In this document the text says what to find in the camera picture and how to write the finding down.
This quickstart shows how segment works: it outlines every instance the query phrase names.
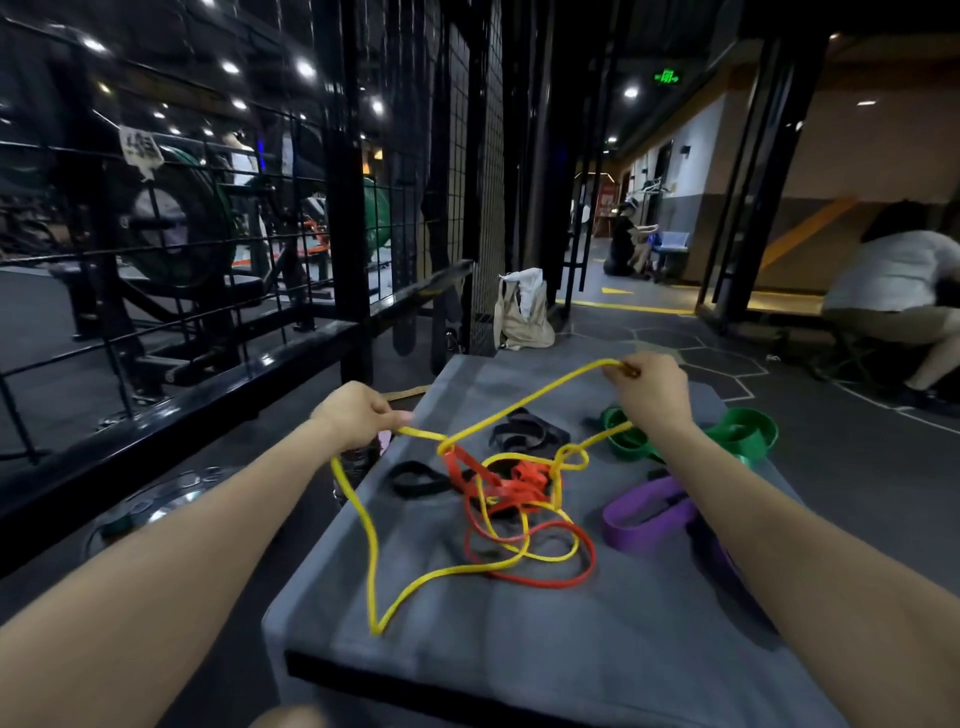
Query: sneaker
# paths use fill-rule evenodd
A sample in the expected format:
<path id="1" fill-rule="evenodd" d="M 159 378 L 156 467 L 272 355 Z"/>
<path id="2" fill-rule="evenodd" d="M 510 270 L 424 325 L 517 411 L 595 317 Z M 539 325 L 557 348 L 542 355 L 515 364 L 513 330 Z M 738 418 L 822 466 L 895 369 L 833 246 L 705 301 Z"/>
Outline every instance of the sneaker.
<path id="1" fill-rule="evenodd" d="M 894 399 L 900 405 L 960 418 L 960 405 L 941 400 L 932 389 L 911 389 L 904 385 Z"/>

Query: person sitting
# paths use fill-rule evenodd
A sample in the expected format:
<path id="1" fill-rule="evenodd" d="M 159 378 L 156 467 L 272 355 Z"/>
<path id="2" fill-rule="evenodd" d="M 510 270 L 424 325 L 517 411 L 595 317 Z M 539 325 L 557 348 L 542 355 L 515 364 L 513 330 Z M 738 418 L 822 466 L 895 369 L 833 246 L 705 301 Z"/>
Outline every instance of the person sitting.
<path id="1" fill-rule="evenodd" d="M 616 222 L 613 223 L 610 253 L 603 263 L 603 272 L 608 276 L 631 276 L 642 271 L 650 256 L 650 245 L 646 243 L 645 235 L 655 231 L 657 226 L 635 226 L 632 218 L 637 208 L 636 200 L 632 197 L 628 197 L 620 206 Z M 636 242 L 636 235 L 644 236 L 643 242 Z"/>
<path id="2" fill-rule="evenodd" d="M 926 208 L 909 200 L 881 210 L 860 242 L 824 297 L 823 317 L 880 341 L 933 344 L 897 400 L 955 414 L 933 386 L 960 366 L 960 308 L 936 305 L 938 281 L 960 280 L 960 243 L 927 230 Z"/>

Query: person's right hand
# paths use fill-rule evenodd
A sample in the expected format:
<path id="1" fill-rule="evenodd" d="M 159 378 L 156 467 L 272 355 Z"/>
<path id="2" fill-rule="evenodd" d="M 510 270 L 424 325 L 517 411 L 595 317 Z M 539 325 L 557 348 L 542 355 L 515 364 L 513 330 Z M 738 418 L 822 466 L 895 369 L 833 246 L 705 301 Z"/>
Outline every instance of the person's right hand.
<path id="1" fill-rule="evenodd" d="M 659 430 L 693 425 L 686 372 L 672 356 L 638 352 L 623 357 L 623 367 L 604 367 L 620 406 L 630 421 L 654 437 Z"/>

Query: person in white shirt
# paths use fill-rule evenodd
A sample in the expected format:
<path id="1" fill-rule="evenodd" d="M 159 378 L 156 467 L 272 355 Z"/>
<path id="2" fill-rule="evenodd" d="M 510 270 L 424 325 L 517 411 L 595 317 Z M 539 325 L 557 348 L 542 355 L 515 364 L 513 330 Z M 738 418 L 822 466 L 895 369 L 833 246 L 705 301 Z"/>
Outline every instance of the person in white shirt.
<path id="1" fill-rule="evenodd" d="M 933 344 L 899 400 L 953 414 L 932 387 L 960 366 L 960 308 L 936 305 L 936 284 L 960 281 L 960 243 L 925 228 L 920 203 L 903 200 L 883 209 L 824 297 L 823 316 L 881 341 Z"/>

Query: black hair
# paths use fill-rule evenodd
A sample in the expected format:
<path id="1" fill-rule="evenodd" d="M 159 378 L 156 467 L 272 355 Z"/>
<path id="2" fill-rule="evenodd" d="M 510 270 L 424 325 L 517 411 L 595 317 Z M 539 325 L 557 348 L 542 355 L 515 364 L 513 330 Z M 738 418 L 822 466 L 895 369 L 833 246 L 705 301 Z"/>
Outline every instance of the black hair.
<path id="1" fill-rule="evenodd" d="M 913 200 L 900 200 L 882 209 L 862 235 L 861 243 L 898 232 L 926 230 L 926 206 Z"/>

